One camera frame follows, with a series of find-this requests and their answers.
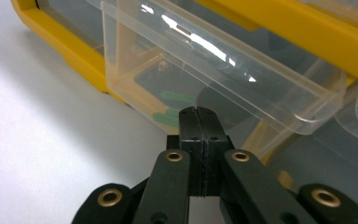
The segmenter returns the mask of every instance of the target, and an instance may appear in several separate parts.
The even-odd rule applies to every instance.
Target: clear plastic bin
[[[344,108],[333,119],[277,152],[268,168],[281,180],[290,180],[283,184],[294,191],[318,182],[358,203],[358,83],[349,89]]]
[[[301,0],[323,7],[342,19],[358,22],[358,0]]]
[[[101,10],[86,0],[37,0],[37,4],[51,18],[103,54]]]
[[[89,0],[103,11],[107,84],[168,133],[188,106],[214,110],[259,157],[340,108],[345,74],[275,34],[192,1]]]

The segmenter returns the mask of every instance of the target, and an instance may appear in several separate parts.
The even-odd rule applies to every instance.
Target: plastic storage bin
[[[358,203],[358,83],[349,89],[344,108],[313,135],[301,136],[272,156],[268,168],[291,179],[291,189],[322,183]]]
[[[180,109],[204,106],[235,146],[262,156],[341,108],[345,75],[265,29],[192,1],[89,2],[103,11],[108,87],[168,133]]]
[[[86,0],[37,0],[37,4],[51,18],[103,54],[101,10]]]

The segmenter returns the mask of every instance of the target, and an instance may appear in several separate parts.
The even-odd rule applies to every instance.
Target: white table surface
[[[0,1],[0,224],[70,223],[94,189],[147,178],[165,143]],[[192,199],[190,223],[224,223],[217,202]]]

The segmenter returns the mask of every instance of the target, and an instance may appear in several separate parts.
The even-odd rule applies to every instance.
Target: yellow frame
[[[73,35],[36,6],[35,0],[11,0],[22,22],[55,48],[75,71],[98,91],[108,92],[103,55]]]
[[[299,0],[196,0],[248,29],[263,26],[358,78],[358,24]]]

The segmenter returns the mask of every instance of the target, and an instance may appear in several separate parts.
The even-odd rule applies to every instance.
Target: green object
[[[179,112],[180,112],[180,109],[168,108],[165,111],[165,115],[173,117],[173,118],[178,118],[179,117]]]
[[[168,116],[162,113],[154,113],[152,116],[153,121],[158,123],[167,124],[173,127],[179,127],[179,118]]]
[[[174,101],[185,102],[190,104],[194,104],[196,102],[196,99],[192,96],[183,95],[181,93],[176,93],[171,91],[164,91],[161,94],[161,97],[167,100],[174,100]]]

